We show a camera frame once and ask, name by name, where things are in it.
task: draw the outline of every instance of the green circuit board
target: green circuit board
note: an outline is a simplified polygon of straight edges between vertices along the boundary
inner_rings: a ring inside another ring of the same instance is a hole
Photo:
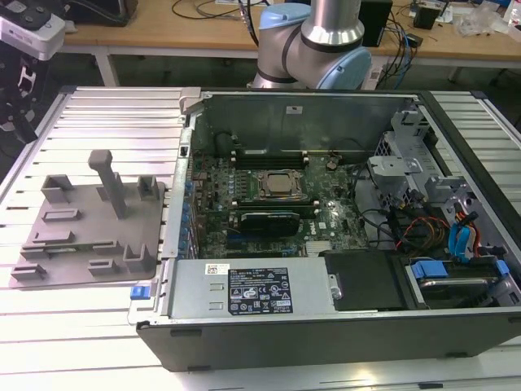
[[[309,165],[291,172],[297,178],[302,197],[319,201],[314,218],[301,218],[296,235],[282,238],[244,237],[232,228],[230,215],[236,213],[233,200],[257,200],[265,194],[260,178],[266,170],[238,170],[226,159],[197,156],[193,179],[196,182],[199,257],[306,257],[308,242],[327,242],[333,249],[366,248],[367,236],[348,197],[349,176],[345,166],[330,170],[331,157],[310,156]]]

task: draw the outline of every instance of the blue latch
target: blue latch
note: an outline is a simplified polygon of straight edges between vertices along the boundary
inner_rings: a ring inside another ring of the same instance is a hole
[[[150,299],[150,286],[136,286],[130,289],[130,300]]]
[[[457,257],[462,263],[468,263],[469,258],[465,256],[467,242],[471,237],[471,230],[468,226],[453,224],[449,232],[449,251],[451,255]]]
[[[502,259],[498,259],[496,261],[496,267],[499,270],[499,274],[501,275],[501,277],[505,277],[510,273],[510,269],[506,265],[506,262]]]
[[[443,261],[417,261],[411,269],[416,279],[439,279],[449,276]]]

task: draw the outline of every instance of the floor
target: floor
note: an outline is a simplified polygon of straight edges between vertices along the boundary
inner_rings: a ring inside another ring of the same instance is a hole
[[[37,117],[43,116],[62,86],[102,86],[102,80],[90,55],[58,54],[51,60],[50,74]],[[122,86],[207,86],[244,87],[255,76],[256,61],[249,59],[201,59],[117,56],[116,69]],[[465,68],[458,82],[447,80],[450,69],[413,66],[400,90],[480,90],[512,122],[521,113],[521,73],[506,72],[495,86],[490,81],[495,69]],[[7,174],[23,145],[10,134],[0,132],[0,181]]]

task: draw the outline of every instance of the cpu socket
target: cpu socket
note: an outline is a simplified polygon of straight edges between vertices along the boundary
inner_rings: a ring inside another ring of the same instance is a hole
[[[257,179],[261,199],[302,196],[300,174],[295,170],[265,171],[257,174]]]

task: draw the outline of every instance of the workbench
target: workbench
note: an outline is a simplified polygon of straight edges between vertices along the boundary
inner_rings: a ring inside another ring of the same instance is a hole
[[[9,289],[11,268],[44,200],[40,189],[46,175],[67,174],[73,185],[99,183],[87,164],[92,149],[112,150],[112,168],[123,182],[135,182],[139,174],[154,174],[164,182],[166,218],[179,148],[176,130],[183,123],[178,104],[181,92],[180,88],[90,87],[60,94],[37,128],[39,139],[21,152],[0,186],[2,389],[418,389],[425,382],[455,390],[519,389],[521,338],[474,358],[170,373],[131,324],[136,311],[154,305],[153,298],[131,305],[130,287],[136,282]],[[521,141],[514,128],[486,99],[466,92],[436,93],[435,97],[521,210],[515,202],[521,188]],[[480,136],[483,133],[488,135],[486,143]],[[451,170],[458,171],[449,148],[438,149]],[[513,169],[509,173],[501,168],[505,158]]]
[[[171,12],[172,0],[142,0],[137,15],[124,28],[79,25],[78,32],[66,36],[62,52],[94,55],[105,86],[118,86],[113,55],[160,55],[172,57],[219,57],[255,59],[256,47],[241,21],[187,20]],[[177,7],[184,15],[198,16],[193,0]],[[490,36],[460,37],[451,24],[435,24],[432,30],[414,29],[408,11],[401,8],[409,0],[395,0],[392,11],[407,33],[423,37],[414,59],[415,65],[446,67],[521,68],[521,44],[511,37],[494,33]],[[208,5],[208,12],[223,12],[232,6]],[[254,24],[258,25],[264,7],[253,7]],[[391,33],[383,35],[373,54],[371,79],[364,87],[374,89],[379,71],[394,58],[398,44]]]

